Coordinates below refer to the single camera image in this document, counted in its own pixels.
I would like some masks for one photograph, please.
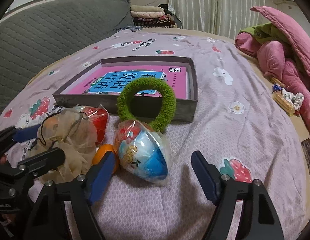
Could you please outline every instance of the green plush hoop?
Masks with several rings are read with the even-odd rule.
[[[142,77],[128,83],[117,98],[118,115],[122,121],[136,119],[128,106],[137,92],[147,89],[157,90],[162,95],[162,107],[159,114],[149,125],[155,131],[163,131],[175,115],[176,98],[173,89],[161,79]]]

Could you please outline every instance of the screw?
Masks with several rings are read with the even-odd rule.
[[[222,175],[222,180],[228,181],[228,180],[230,180],[230,179],[231,179],[231,177],[230,177],[229,175],[227,175],[227,174],[223,174],[223,175]]]
[[[259,180],[259,179],[254,179],[254,184],[257,185],[257,186],[261,186],[263,185],[263,183]]]
[[[45,182],[45,186],[52,186],[53,185],[53,181],[52,180],[48,180],[47,182]]]
[[[10,188],[10,189],[9,189],[9,196],[10,196],[10,197],[14,197],[15,194],[16,194],[16,190],[15,190],[14,188]]]
[[[20,171],[23,171],[23,170],[25,170],[25,169],[26,169],[26,166],[25,166],[24,164],[22,164],[22,165],[19,166],[19,170],[20,170]]]
[[[78,181],[84,181],[86,179],[86,177],[85,177],[85,175],[81,174],[81,175],[78,175],[76,179]]]

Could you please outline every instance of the beige organza bag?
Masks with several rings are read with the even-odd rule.
[[[78,175],[87,173],[91,167],[96,153],[97,132],[85,113],[66,108],[44,120],[37,131],[37,137],[36,145],[28,152],[29,157],[51,147],[61,148],[66,157],[57,171],[49,171],[40,177],[42,183],[49,179],[55,183],[69,182]]]

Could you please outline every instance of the stack of blankets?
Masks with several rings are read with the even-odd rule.
[[[161,7],[131,5],[131,15],[134,25],[142,28],[177,28],[173,16],[165,14]]]

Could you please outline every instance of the curtain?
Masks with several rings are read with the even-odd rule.
[[[265,0],[169,0],[168,9],[184,29],[234,39],[239,30],[262,23],[262,15],[250,11],[252,6],[262,5]]]

